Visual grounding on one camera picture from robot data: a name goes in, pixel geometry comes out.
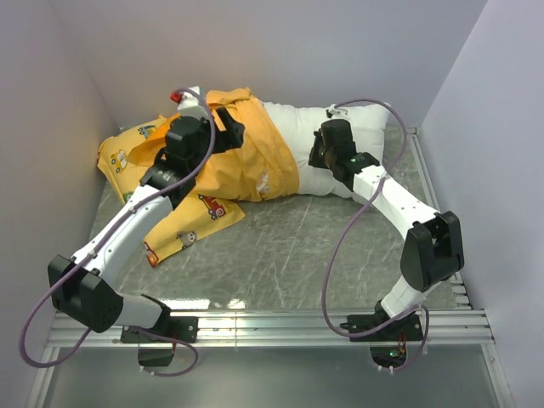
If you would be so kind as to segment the orange Mickey Mouse pillowcase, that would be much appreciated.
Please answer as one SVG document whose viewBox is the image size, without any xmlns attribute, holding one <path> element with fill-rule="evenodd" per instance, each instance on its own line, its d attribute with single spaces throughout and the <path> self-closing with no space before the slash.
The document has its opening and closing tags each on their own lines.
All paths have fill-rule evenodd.
<svg viewBox="0 0 544 408">
<path fill-rule="evenodd" d="M 148 167 L 139 183 L 155 189 L 154 197 L 168 197 L 177 207 L 191 192 L 242 201 L 269 200 L 298 192 L 298 170 L 292 153 L 261 101 L 249 89 L 210 91 L 205 96 L 198 87 L 175 91 L 193 94 L 205 108 L 204 119 L 214 121 L 220 130 L 224 127 L 216 109 L 225 107 L 246 128 L 243 146 L 213 154 L 216 131 L 212 130 L 210 146 L 198 166 L 169 166 L 163 160 L 169 125 L 162 136 L 147 139 L 128 156 L 131 163 Z"/>
</svg>

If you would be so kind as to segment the white pillow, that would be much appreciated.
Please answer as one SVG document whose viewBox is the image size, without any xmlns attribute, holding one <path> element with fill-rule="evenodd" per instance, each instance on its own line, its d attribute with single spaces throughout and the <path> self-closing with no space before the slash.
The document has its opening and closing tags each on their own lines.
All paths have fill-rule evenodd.
<svg viewBox="0 0 544 408">
<path fill-rule="evenodd" d="M 263 107 L 292 153 L 299 195 L 354 199 L 355 172 L 382 163 L 389 111 L 381 105 Z"/>
</svg>

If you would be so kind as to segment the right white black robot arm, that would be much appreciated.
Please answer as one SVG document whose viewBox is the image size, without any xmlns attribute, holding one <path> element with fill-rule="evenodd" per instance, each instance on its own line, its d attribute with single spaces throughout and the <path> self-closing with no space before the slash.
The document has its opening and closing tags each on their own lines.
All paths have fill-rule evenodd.
<svg viewBox="0 0 544 408">
<path fill-rule="evenodd" d="M 379 161 L 356 150 L 352 129 L 344 119 L 323 122 L 314 133 L 309 165 L 331 171 L 334 179 L 375 207 L 399 232 L 404 246 L 401 277 L 377 303 L 371 327 L 340 335 L 391 340 L 405 327 L 404 319 L 422 306 L 428 294 L 464 266 L 462 231 L 453 212 L 440 212 L 396 182 Z"/>
</svg>

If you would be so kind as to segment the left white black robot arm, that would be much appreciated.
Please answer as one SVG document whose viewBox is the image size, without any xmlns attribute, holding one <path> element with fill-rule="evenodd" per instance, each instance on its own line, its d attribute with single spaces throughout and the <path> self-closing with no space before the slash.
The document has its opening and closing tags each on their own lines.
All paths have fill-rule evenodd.
<svg viewBox="0 0 544 408">
<path fill-rule="evenodd" d="M 208 121 L 191 116 L 173 120 L 152 165 L 122 210 L 71 257 L 48 265 L 52 305 L 88 329 L 112 326 L 141 330 L 152 342 L 170 336 L 170 308 L 146 295 L 122 295 L 111 287 L 136 246 L 196 185 L 201 164 L 211 154 L 241 147 L 244 126 L 220 107 Z"/>
</svg>

